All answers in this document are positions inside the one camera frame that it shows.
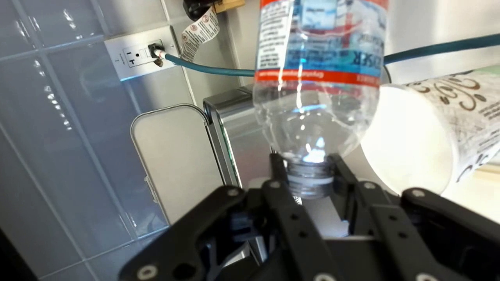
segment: wall outlet cover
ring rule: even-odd
[[[165,60],[162,60],[162,68],[156,66],[152,63],[154,58],[149,57],[146,49],[149,44],[163,46],[167,54],[177,57],[177,49],[170,27],[152,29],[104,41],[120,82],[174,68],[174,65]]]

